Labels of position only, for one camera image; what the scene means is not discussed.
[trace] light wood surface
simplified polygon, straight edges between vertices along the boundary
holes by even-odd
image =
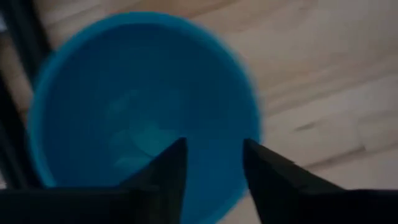
[[[119,12],[166,12],[213,31],[251,71],[264,144],[325,177],[333,176],[328,170],[336,166],[351,169],[341,164],[398,145],[396,0],[36,3],[55,48],[88,24]],[[7,35],[1,42],[0,66],[17,106],[26,113],[32,91]],[[372,164],[367,163],[369,170]],[[339,184],[339,178],[332,179]],[[383,179],[386,187],[388,179]]]

